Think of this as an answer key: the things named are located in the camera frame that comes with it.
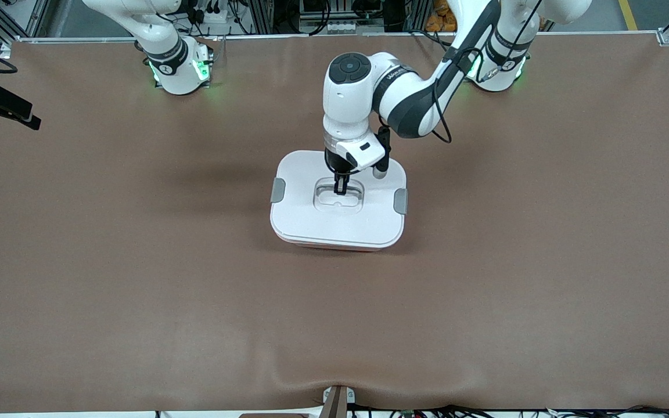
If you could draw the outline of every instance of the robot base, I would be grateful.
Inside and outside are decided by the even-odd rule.
[[[521,61],[515,69],[510,71],[500,71],[497,73],[497,75],[489,80],[486,80],[485,82],[478,82],[475,74],[467,75],[466,79],[473,82],[476,87],[481,88],[481,90],[484,90],[485,92],[504,92],[504,90],[510,88],[515,80],[517,80],[518,77],[520,77],[520,75],[523,73],[523,64],[525,63],[526,60],[523,59],[523,61]]]
[[[197,66],[197,63],[208,61],[211,58],[207,45],[199,43],[192,37],[182,37],[182,40],[188,44],[188,58],[177,68],[177,72],[173,75],[165,75],[154,70],[157,87],[162,87],[173,95],[188,95],[199,87],[207,85],[213,68],[202,66],[200,69]]]
[[[270,223],[299,246],[377,251],[396,243],[407,213],[407,175],[390,160],[386,177],[370,170],[350,176],[348,192],[334,192],[322,151],[293,151],[278,165]]]

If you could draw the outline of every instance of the brown table mat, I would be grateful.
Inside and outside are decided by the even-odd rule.
[[[512,90],[463,85],[454,143],[395,140],[401,240],[297,248],[269,224],[279,160],[321,150],[346,51],[411,37],[230,41],[215,84],[152,88],[131,44],[13,48],[0,84],[0,412],[358,402],[669,407],[669,48],[544,35]]]

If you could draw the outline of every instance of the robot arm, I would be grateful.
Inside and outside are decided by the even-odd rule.
[[[335,58],[323,95],[325,156],[334,172],[335,192],[345,193],[348,176],[367,167],[374,167],[377,178],[385,175],[375,164],[387,156],[388,147],[370,130],[371,111],[402,138],[424,137],[441,121],[443,109],[476,59],[494,62],[483,63],[476,82],[480,87],[494,91],[509,87],[517,74],[512,70],[525,59],[538,30],[534,12],[569,22],[581,16],[591,1],[504,0],[500,8],[499,0],[448,0],[459,32],[427,80],[385,52]]]
[[[159,17],[180,7],[180,0],[83,0],[92,10],[130,32],[149,58],[154,77],[173,95],[186,95],[210,79],[209,51],[192,37],[180,37]]]

